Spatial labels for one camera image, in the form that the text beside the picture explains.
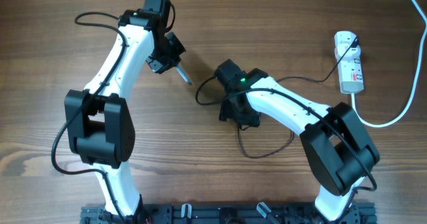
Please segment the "white power strip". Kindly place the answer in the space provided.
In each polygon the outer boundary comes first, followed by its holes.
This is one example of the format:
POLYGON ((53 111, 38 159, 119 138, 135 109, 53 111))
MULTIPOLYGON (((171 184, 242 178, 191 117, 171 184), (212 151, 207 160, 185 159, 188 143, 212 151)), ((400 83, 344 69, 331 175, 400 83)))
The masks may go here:
MULTIPOLYGON (((339 31, 334 35, 334 44, 351 43, 358 36, 351 31, 339 31)), ((356 94, 364 90, 364 80, 360 57, 351 60, 337 60, 340 92, 356 94)))

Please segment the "cyan screen smartphone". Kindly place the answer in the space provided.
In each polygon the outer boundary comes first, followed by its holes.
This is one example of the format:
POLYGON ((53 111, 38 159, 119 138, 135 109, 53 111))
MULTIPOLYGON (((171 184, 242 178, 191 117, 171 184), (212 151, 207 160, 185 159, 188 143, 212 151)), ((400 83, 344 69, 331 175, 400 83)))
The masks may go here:
POLYGON ((192 80, 189 78, 185 70, 182 68, 180 64, 178 64, 176 67, 177 72, 180 74, 182 79, 189 85, 192 85, 192 80))

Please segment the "white charger adapter plug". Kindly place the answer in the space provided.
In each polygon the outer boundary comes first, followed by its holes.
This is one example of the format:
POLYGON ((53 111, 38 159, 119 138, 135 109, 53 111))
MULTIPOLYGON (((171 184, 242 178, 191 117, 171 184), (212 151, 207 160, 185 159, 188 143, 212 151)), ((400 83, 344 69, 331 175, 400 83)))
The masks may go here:
POLYGON ((361 54, 359 40, 355 39, 351 43, 338 43, 334 49, 335 58, 339 60, 358 59, 361 54))

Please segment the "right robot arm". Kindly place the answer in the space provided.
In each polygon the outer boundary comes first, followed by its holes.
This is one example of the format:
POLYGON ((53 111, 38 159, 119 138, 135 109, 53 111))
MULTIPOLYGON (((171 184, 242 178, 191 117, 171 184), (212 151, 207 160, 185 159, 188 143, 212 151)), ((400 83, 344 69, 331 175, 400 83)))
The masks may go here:
POLYGON ((231 119, 238 129, 258 127, 261 115, 279 121, 299 136, 320 192, 316 211, 327 221, 339 221, 351 206, 361 182, 371 176, 380 154, 356 112, 346 103, 335 107, 305 99, 260 69, 242 71, 228 59, 214 79, 226 93, 220 120, 231 119))

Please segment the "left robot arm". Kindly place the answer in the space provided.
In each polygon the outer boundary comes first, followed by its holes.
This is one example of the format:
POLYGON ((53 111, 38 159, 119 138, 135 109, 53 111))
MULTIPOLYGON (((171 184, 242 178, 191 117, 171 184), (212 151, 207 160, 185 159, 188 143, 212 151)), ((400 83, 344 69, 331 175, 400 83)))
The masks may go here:
POLYGON ((97 75, 64 100, 69 148, 97 175, 105 197, 102 221, 143 223, 148 220, 131 175, 129 158, 135 129, 127 106, 133 85, 147 63, 154 73, 178 67, 185 48, 171 29, 170 0, 145 0, 136 11, 117 17, 115 43, 97 75))

